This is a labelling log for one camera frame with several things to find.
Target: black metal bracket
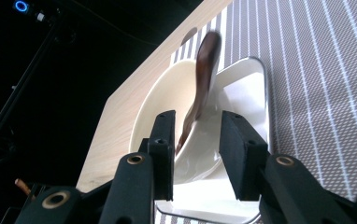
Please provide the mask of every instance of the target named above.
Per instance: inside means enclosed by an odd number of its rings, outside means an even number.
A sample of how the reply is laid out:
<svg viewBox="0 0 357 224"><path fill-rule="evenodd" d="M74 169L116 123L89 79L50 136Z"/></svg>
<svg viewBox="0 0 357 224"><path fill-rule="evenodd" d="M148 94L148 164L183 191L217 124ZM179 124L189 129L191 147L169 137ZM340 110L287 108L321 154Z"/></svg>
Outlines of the black metal bracket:
<svg viewBox="0 0 357 224"><path fill-rule="evenodd" d="M113 181L88 193L50 188L22 209L16 223L154 223L154 200L173 200L175 115L156 117L150 138L121 158Z"/></svg>
<svg viewBox="0 0 357 224"><path fill-rule="evenodd" d="M220 153L236 197L261 196L264 223L357 223L357 202L325 190L298 159L269 155L242 116L223 111Z"/></svg>

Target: spoon handle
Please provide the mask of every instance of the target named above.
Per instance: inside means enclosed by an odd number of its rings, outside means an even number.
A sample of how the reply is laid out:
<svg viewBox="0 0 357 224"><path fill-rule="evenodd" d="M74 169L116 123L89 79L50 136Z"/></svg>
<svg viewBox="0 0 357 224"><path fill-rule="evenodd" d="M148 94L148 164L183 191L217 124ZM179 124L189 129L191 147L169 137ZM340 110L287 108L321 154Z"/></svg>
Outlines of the spoon handle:
<svg viewBox="0 0 357 224"><path fill-rule="evenodd" d="M215 76L213 71L220 57L221 37L217 32L208 32L202 41L196 56L196 95L193 105L184 119L182 134L176 147L176 155L181 150L190 134L193 123L199 119L207 102L207 96L211 90L211 80Z"/></svg>

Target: gray fabric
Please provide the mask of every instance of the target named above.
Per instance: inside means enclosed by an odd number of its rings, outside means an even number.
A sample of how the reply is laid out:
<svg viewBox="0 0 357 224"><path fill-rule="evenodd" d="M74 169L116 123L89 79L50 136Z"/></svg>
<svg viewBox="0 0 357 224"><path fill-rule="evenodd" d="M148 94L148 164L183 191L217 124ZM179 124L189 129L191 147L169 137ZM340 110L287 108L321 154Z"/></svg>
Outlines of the gray fabric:
<svg viewBox="0 0 357 224"><path fill-rule="evenodd" d="M267 68L273 149L295 156L324 188L355 201L357 0L235 0L226 27L222 14L219 68L247 56Z"/></svg>

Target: blue light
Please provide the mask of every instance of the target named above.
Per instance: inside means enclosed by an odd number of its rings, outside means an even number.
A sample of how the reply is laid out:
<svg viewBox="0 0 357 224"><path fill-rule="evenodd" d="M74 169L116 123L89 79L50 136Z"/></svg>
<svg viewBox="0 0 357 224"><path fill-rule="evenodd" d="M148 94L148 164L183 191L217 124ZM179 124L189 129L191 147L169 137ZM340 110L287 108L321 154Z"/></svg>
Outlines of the blue light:
<svg viewBox="0 0 357 224"><path fill-rule="evenodd" d="M28 9L28 5L23 1L17 1L15 3L15 8L20 12L26 12Z"/></svg>

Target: metal rod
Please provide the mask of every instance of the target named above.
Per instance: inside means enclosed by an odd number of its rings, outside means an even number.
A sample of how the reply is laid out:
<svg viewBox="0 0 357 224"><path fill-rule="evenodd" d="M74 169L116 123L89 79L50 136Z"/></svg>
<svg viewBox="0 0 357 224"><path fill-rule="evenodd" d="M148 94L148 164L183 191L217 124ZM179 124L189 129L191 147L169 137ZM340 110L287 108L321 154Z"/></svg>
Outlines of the metal rod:
<svg viewBox="0 0 357 224"><path fill-rule="evenodd" d="M7 118L10 115L10 112L14 108L15 104L18 102L19 98L21 97L21 94L29 82L31 76L36 72L36 69L38 68L38 65L41 63L41 61L45 58L47 53L50 50L50 46L53 43L55 36L59 32L59 30L62 28L66 21L66 16L64 13L60 15L59 19L53 24L53 26L50 28L50 31L47 34L47 37L44 39L42 42L41 46L38 48L38 51L36 52L35 56L33 57L32 61L29 63L27 66L26 70L24 71L23 75L21 76L21 79L18 82L18 85L16 86L15 90L10 94L9 98L7 99L7 102L5 103L4 107L0 111L0 131L2 127L4 126Z"/></svg>

